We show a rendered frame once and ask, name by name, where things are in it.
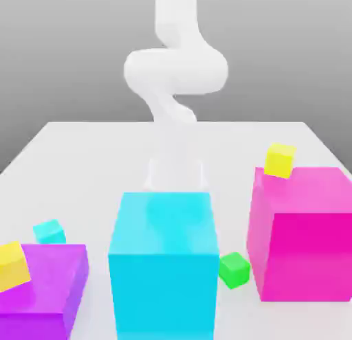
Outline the small yellow cube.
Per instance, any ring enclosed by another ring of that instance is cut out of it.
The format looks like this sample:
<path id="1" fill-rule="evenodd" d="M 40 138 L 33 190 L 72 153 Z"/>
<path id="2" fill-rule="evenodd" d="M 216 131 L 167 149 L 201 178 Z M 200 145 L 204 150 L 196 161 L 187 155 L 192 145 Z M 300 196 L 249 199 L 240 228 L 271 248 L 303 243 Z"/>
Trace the small yellow cube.
<path id="1" fill-rule="evenodd" d="M 265 158 L 264 173 L 282 179 L 290 178 L 295 154 L 295 146 L 271 144 Z"/>
<path id="2" fill-rule="evenodd" d="M 26 256 L 19 241 L 0 245 L 0 293 L 31 281 Z"/>

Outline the small green cube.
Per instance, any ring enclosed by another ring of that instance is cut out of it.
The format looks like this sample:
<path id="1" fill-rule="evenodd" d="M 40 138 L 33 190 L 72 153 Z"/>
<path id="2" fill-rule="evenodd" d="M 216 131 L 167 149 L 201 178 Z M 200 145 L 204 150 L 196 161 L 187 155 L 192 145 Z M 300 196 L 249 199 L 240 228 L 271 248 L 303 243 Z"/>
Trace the small green cube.
<path id="1" fill-rule="evenodd" d="M 238 252 L 220 257 L 219 277 L 228 288 L 234 289 L 250 279 L 250 263 Z"/>

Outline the small cyan cube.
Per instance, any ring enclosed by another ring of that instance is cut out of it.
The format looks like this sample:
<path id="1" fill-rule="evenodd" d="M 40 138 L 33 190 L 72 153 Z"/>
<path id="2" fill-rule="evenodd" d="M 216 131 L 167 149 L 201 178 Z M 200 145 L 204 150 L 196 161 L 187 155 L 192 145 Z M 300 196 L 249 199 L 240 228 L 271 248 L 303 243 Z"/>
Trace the small cyan cube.
<path id="1" fill-rule="evenodd" d="M 65 244 L 66 236 L 63 227 L 56 220 L 49 220 L 33 226 L 33 232 L 39 244 Z"/>

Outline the large cyan box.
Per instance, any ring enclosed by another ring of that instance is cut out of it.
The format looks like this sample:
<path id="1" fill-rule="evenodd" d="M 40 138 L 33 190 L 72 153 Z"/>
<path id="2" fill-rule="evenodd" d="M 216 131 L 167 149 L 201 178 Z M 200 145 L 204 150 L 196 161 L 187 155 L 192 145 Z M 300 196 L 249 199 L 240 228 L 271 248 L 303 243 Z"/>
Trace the large cyan box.
<path id="1" fill-rule="evenodd" d="M 213 340 L 219 248 L 207 192 L 126 192 L 108 253 L 118 340 Z"/>

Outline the large pink box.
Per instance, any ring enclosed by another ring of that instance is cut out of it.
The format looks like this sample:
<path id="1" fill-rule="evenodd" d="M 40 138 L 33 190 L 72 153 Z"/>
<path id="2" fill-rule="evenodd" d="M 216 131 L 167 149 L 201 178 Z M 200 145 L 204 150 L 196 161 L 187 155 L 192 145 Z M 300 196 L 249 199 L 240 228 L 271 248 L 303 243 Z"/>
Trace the large pink box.
<path id="1" fill-rule="evenodd" d="M 254 171 L 247 252 L 263 302 L 352 299 L 352 181 L 335 167 Z"/>

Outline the large purple box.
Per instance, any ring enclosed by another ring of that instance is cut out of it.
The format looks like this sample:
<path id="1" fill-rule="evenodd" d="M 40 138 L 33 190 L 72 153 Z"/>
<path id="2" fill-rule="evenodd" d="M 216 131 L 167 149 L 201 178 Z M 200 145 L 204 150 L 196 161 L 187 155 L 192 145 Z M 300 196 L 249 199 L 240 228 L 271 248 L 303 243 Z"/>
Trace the large purple box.
<path id="1" fill-rule="evenodd" d="M 85 245 L 22 245 L 31 281 L 0 293 L 0 340 L 69 340 L 89 275 Z"/>

